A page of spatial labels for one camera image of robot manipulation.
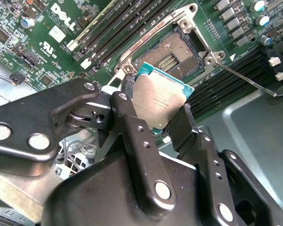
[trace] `white connector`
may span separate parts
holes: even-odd
[[[281,63],[281,60],[278,57],[271,57],[268,62],[269,62],[269,65],[274,67],[276,65],[279,65]]]
[[[278,81],[282,81],[283,80],[283,72],[279,72],[278,74],[275,75],[275,78]]]

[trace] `motherboard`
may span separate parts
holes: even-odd
[[[217,63],[279,44],[283,56],[283,0],[0,0],[0,62],[12,71],[0,77],[36,91],[78,77],[117,87],[144,62],[197,91]]]

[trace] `integrated circuit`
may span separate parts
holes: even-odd
[[[47,77],[46,75],[44,75],[41,78],[41,82],[44,84],[44,86],[48,87],[52,83],[52,80],[49,77]]]
[[[5,44],[9,39],[9,35],[0,29],[0,42]]]
[[[180,29],[169,32],[155,46],[139,56],[133,65],[140,68],[144,62],[177,79],[189,76],[204,67],[203,61],[190,42],[189,35]]]

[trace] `chip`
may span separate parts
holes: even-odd
[[[34,8],[27,7],[24,11],[24,14],[32,19],[35,19],[37,16],[37,11]]]
[[[82,26],[82,27],[85,27],[87,24],[88,24],[88,20],[87,20],[87,18],[86,17],[81,17],[80,19],[79,19],[79,24]]]
[[[5,44],[9,39],[9,35],[0,29],[0,42]]]
[[[276,28],[273,28],[272,30],[270,30],[268,33],[267,33],[268,37],[275,37],[278,35],[278,30]]]
[[[33,4],[35,5],[35,6],[39,6],[40,4],[41,4],[41,0],[34,0],[33,1]]]
[[[44,11],[44,9],[46,9],[46,7],[47,7],[46,3],[43,2],[39,5],[38,9],[42,12]]]
[[[48,78],[46,75],[44,75],[41,78],[41,82],[43,83],[44,86],[48,87],[52,83],[52,80]]]

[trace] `label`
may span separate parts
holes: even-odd
[[[61,7],[57,3],[54,3],[50,9],[53,13],[58,15],[60,20],[64,21],[64,24],[69,27],[70,30],[75,31],[75,22],[70,24],[72,19],[67,16],[66,12],[61,10]]]
[[[53,37],[58,43],[60,43],[66,35],[57,26],[54,26],[49,32],[49,35]]]
[[[48,57],[52,56],[54,59],[57,58],[57,55],[54,54],[54,49],[53,47],[50,46],[50,44],[46,41],[40,42],[40,46],[42,46],[41,50],[44,52]]]

